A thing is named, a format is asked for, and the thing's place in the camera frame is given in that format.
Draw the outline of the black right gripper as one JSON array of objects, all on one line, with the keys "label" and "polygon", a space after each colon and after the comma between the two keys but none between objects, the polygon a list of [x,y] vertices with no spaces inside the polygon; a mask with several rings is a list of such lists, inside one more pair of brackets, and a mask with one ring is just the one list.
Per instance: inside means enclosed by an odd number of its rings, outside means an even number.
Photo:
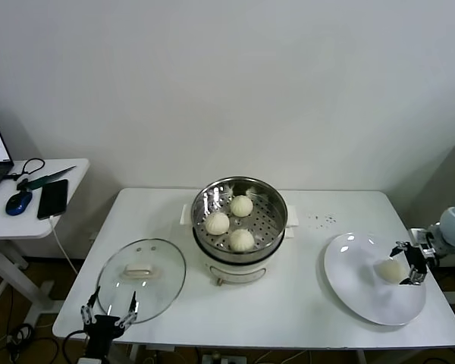
[{"label": "black right gripper", "polygon": [[399,285],[421,285],[428,272],[427,262],[422,251],[408,242],[397,241],[389,256],[392,258],[402,252],[405,254],[410,270],[408,277],[404,278]]}]

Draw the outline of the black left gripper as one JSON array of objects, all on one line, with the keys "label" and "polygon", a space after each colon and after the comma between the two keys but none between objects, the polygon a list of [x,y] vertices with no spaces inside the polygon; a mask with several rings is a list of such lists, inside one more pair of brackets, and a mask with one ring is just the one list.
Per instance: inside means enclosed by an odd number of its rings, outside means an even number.
[{"label": "black left gripper", "polygon": [[86,305],[81,306],[80,314],[84,325],[83,330],[89,337],[86,345],[85,357],[107,357],[114,339],[119,338],[123,328],[129,328],[137,320],[137,292],[133,292],[132,299],[123,317],[111,315],[94,315],[93,308],[98,298],[100,286],[88,299]]}]

